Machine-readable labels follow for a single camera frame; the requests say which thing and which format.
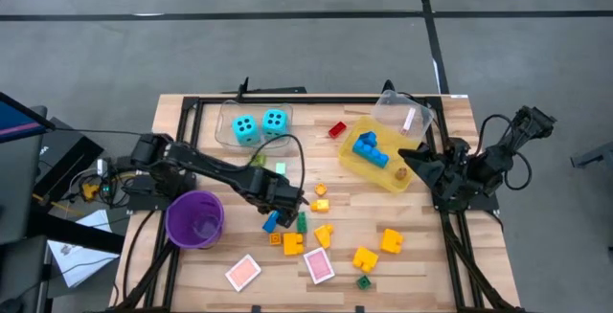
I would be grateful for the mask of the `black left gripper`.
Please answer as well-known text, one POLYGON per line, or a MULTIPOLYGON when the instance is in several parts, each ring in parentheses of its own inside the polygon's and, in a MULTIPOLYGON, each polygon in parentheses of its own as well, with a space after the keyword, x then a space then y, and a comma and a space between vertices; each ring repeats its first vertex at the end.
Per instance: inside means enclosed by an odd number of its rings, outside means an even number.
POLYGON ((243 198, 262 214, 280 212, 280 225, 289 228, 298 217, 299 207, 307 203, 304 191, 269 169, 250 167, 246 173, 248 180, 243 198))

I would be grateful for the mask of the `long blue toy brick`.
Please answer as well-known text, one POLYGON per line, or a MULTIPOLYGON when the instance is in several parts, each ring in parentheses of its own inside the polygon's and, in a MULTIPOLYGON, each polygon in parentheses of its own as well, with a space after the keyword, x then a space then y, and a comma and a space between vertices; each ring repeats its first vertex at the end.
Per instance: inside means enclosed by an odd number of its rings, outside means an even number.
POLYGON ((280 217, 280 213, 278 211, 271 212, 265 223, 262 225, 262 228, 269 234, 272 234, 277 226, 278 218, 280 217))

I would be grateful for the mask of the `yellow translucent plastic bin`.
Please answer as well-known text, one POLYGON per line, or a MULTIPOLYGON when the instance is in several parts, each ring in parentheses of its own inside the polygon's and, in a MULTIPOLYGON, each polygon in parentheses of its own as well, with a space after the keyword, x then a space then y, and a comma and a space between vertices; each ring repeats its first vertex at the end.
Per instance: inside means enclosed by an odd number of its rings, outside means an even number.
POLYGON ((411 183, 413 171, 405 164, 397 151, 400 148, 416 149, 419 144, 419 140, 410 140, 376 119, 362 116, 341 145, 338 158, 343 167, 390 192, 399 193, 405 191, 411 183), (389 156, 389 162, 385 168, 378 168, 352 151, 359 136, 369 131, 373 131, 376 135, 376 148, 389 156), (408 169, 408 175, 400 181, 395 178, 395 173, 399 168, 408 169))

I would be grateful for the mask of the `large blue four-stud brick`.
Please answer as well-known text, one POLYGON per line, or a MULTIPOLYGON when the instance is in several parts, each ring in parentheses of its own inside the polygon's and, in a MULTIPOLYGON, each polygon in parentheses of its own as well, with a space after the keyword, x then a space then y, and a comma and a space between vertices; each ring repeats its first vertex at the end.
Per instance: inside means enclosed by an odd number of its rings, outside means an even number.
POLYGON ((352 151, 378 168, 385 168, 389 162, 387 154, 380 152, 375 146, 363 140, 357 140, 352 151))

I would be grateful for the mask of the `yellow curved toy brick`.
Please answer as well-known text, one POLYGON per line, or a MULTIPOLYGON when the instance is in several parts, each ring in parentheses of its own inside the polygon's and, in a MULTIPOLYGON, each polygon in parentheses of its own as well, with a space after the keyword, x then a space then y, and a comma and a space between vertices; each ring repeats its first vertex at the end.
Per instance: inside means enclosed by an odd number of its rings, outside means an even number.
POLYGON ((333 226, 331 224, 324 224, 318 227, 314 231, 314 235, 321 247, 327 249, 331 245, 331 235, 333 233, 333 226))

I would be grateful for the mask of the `cyan foam die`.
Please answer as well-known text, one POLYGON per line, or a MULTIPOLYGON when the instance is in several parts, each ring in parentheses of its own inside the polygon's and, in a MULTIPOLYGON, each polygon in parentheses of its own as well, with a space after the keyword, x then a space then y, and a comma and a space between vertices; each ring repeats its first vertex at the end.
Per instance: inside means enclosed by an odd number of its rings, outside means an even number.
POLYGON ((240 115, 233 119, 232 129, 239 145, 250 146, 260 142, 261 136, 255 118, 240 115))
POLYGON ((269 109, 262 117, 262 134, 266 139, 287 133, 287 114, 280 109, 269 109))

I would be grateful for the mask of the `large yellow notched brick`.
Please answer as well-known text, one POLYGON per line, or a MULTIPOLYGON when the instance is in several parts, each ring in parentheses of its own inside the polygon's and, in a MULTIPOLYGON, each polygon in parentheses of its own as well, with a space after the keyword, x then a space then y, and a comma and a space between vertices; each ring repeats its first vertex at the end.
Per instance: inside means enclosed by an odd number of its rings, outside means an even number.
POLYGON ((304 237, 300 233, 283 234, 284 254, 286 256, 296 256, 305 250, 304 237))
POLYGON ((399 254, 402 250, 403 235, 392 229, 385 229, 380 242, 380 250, 389 254, 399 254))
POLYGON ((370 273, 378 262, 378 254, 365 248, 358 247, 352 259, 352 265, 363 273, 370 273))

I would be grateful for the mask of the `clear rounded plastic container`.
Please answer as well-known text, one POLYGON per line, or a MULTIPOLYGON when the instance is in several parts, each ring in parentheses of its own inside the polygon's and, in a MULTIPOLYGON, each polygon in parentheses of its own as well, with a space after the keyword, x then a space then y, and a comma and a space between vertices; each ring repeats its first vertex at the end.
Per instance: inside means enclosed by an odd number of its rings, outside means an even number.
POLYGON ((425 103, 392 90, 381 93, 371 115, 378 122, 414 141, 423 138, 434 119, 425 103))

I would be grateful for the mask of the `pink card left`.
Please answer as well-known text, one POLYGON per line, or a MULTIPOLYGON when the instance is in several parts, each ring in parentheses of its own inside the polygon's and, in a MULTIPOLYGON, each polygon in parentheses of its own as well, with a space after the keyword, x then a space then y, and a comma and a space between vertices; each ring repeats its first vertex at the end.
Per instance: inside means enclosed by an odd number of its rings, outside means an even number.
POLYGON ((225 273, 225 277, 232 287, 240 292, 260 273, 258 263, 250 255, 246 255, 225 273))

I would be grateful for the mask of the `grey chair base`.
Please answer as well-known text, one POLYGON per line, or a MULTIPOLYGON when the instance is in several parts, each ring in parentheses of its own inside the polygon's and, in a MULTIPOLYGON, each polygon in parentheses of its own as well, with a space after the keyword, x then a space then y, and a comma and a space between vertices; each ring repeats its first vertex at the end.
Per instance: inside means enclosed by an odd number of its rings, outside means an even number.
POLYGON ((571 158, 574 168, 585 168, 597 162, 604 162, 609 169, 613 170, 613 141, 571 158))

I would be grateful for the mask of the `black stand leg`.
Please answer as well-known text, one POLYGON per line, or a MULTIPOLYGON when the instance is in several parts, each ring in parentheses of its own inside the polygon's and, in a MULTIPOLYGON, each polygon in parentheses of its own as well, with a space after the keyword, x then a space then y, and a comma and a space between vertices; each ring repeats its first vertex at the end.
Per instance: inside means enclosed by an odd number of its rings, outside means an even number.
POLYGON ((125 242, 122 235, 42 212, 32 212, 29 217, 25 237, 35 236, 116 255, 122 251, 125 242))

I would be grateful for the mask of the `white paper sheet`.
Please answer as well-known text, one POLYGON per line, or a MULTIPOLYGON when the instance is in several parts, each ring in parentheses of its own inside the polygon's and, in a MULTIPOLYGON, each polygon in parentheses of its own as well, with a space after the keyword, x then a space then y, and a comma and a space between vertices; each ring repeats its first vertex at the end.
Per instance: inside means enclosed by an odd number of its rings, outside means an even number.
MULTIPOLYGON (((105 210, 97 210, 76 221, 77 224, 110 232, 110 222, 105 210)), ((98 272, 118 254, 84 248, 58 241, 48 241, 48 246, 68 287, 75 287, 98 272)))

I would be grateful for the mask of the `black equipment box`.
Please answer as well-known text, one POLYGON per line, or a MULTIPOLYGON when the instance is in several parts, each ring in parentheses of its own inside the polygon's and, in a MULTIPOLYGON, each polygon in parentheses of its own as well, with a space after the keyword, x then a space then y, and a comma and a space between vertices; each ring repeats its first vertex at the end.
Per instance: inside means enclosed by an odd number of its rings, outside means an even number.
POLYGON ((81 133, 70 130, 45 134, 34 194, 45 202, 58 201, 74 184, 73 178, 89 169, 102 153, 100 145, 81 133))

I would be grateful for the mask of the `blue screen monitor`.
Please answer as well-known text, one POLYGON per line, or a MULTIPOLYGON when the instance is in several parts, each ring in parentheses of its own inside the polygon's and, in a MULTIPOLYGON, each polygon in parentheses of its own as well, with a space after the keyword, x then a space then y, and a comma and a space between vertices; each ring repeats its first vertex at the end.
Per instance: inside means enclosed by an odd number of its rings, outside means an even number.
POLYGON ((54 131, 46 106, 28 107, 0 92, 0 144, 54 131))

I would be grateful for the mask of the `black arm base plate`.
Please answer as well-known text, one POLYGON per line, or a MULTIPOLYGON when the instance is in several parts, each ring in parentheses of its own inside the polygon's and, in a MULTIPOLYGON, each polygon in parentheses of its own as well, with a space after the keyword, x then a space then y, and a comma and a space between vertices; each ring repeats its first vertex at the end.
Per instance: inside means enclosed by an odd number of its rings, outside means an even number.
POLYGON ((473 181, 441 181, 432 189, 432 196, 435 209, 443 212, 493 212, 499 209, 495 194, 485 194, 483 187, 473 181))
POLYGON ((194 190, 196 177, 192 172, 179 174, 170 184, 162 185, 150 175, 138 175, 125 188, 129 211, 165 211, 180 195, 194 190))

